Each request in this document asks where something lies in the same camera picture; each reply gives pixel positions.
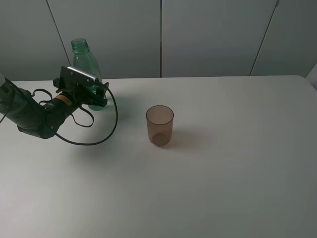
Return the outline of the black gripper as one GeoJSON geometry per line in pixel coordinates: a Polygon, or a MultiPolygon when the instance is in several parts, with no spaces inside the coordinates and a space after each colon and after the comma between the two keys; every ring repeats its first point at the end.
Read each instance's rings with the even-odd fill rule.
{"type": "Polygon", "coordinates": [[[92,105],[94,107],[105,107],[107,98],[104,96],[93,96],[85,86],[66,78],[56,78],[53,80],[53,86],[57,88],[60,96],[65,96],[71,105],[92,105]]]}

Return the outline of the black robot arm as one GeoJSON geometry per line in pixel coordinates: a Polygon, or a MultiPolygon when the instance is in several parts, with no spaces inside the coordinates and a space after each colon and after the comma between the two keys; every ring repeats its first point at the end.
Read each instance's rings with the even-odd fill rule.
{"type": "Polygon", "coordinates": [[[35,93],[18,88],[4,76],[0,77],[0,112],[17,125],[20,132],[42,139],[57,133],[65,120],[83,104],[103,107],[107,104],[105,93],[108,83],[96,80],[96,92],[84,84],[66,77],[53,80],[58,95],[50,100],[36,102],[35,93]]]}

